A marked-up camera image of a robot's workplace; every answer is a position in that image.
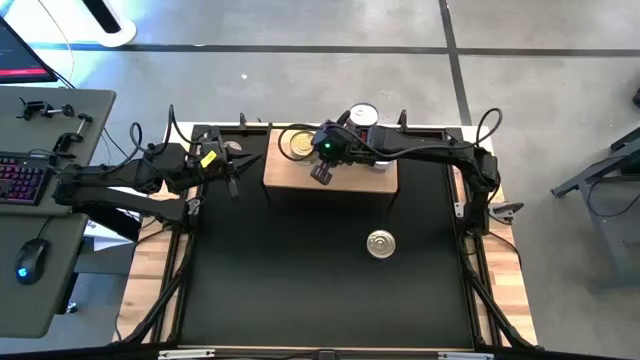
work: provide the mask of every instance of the concrete floor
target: concrete floor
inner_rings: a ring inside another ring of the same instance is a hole
[[[438,0],[112,2],[138,24],[134,42],[139,44],[447,45]],[[448,7],[459,48],[640,49],[640,3],[634,0],[449,0]],[[59,19],[82,12],[53,10]],[[33,10],[30,16],[42,14]],[[28,41],[61,41],[55,27],[34,32],[18,7],[7,19]],[[65,31],[72,41],[87,40],[78,23],[64,22]],[[68,74],[66,52],[38,53]],[[579,195],[556,200],[549,189],[601,159],[611,142],[637,127],[640,110],[630,98],[640,86],[640,62],[637,55],[580,54],[460,56],[468,101],[462,105],[468,106],[473,124],[490,107],[505,113],[493,143],[507,198],[526,204],[514,232],[539,343],[551,350],[638,358],[640,291],[588,291],[590,281],[611,275],[604,245]],[[237,121],[240,111],[264,121],[321,121],[352,103],[369,101],[384,122],[406,108],[412,124],[461,123],[447,55],[74,55],[76,86],[118,93],[108,128],[125,151],[131,149],[132,121],[143,125],[145,141],[160,140],[169,103],[175,104],[179,121]],[[113,162],[121,160],[113,147],[111,152]],[[107,159],[103,144],[94,162]],[[114,291],[86,301],[102,305],[56,318],[50,335],[64,328],[65,336],[3,339],[0,352],[108,342],[113,304],[119,303],[124,281],[105,276],[84,281]],[[86,297],[74,294],[80,303]]]

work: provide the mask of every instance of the computer mouse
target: computer mouse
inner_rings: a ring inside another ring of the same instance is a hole
[[[40,279],[48,247],[47,240],[37,238],[22,245],[16,259],[16,278],[20,284],[32,285]]]

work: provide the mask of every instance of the rgb keyboard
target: rgb keyboard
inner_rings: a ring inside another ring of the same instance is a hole
[[[49,155],[0,151],[0,204],[37,206],[54,162]]]

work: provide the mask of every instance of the monitor screen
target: monitor screen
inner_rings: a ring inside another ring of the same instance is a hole
[[[57,81],[49,68],[0,18],[0,84]]]

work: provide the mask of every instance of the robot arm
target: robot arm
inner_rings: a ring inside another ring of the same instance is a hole
[[[129,239],[137,238],[140,223],[118,209],[154,216],[164,224],[185,230],[190,210],[184,199],[160,201],[110,187],[130,187],[153,194],[164,183],[169,192],[179,194],[193,186],[225,180],[231,197],[237,197],[237,177],[261,155],[226,147],[216,127],[209,132],[210,140],[201,144],[201,155],[187,152],[180,144],[166,143],[151,147],[161,151],[145,152],[142,159],[118,166],[68,165],[58,174],[53,198]]]
[[[337,122],[327,121],[316,131],[312,145],[322,162],[311,171],[314,179],[328,184],[332,176],[329,170],[340,164],[413,159],[454,165],[471,190],[471,199],[465,205],[465,230],[487,234],[487,201],[499,187],[495,156],[474,143],[415,137],[402,128],[357,126],[347,123],[348,118],[347,111]]]

